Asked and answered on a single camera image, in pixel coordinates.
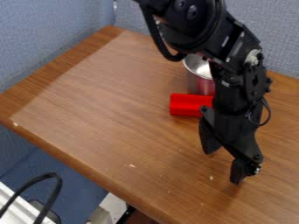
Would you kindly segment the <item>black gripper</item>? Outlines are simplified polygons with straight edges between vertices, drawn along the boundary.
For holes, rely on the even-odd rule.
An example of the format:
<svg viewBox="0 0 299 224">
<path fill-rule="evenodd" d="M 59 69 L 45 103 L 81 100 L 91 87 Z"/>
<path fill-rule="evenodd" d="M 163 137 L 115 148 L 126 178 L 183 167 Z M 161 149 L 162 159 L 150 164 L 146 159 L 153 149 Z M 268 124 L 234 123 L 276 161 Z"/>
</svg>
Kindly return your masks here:
<svg viewBox="0 0 299 224">
<path fill-rule="evenodd" d="M 264 153 L 258 146 L 257 130 L 246 115 L 224 115 L 217 109 L 201 107 L 201 145 L 206 155 L 221 147 L 236 158 L 230 169 L 230 182 L 238 185 L 246 177 L 262 170 Z"/>
</svg>

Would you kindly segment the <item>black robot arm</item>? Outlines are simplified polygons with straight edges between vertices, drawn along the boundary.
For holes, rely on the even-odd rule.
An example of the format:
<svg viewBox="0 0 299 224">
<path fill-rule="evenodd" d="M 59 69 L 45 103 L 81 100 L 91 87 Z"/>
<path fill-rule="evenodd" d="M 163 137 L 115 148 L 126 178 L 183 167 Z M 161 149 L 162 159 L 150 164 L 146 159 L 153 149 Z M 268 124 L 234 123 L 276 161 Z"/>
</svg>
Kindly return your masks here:
<svg viewBox="0 0 299 224">
<path fill-rule="evenodd" d="M 232 15 L 226 0 L 134 0 L 161 54 L 181 61 L 200 54 L 216 83 L 212 106 L 201 107 L 200 136 L 208 154 L 234 157 L 230 182 L 261 173 L 265 160 L 257 131 L 270 120 L 268 76 L 261 40 Z"/>
</svg>

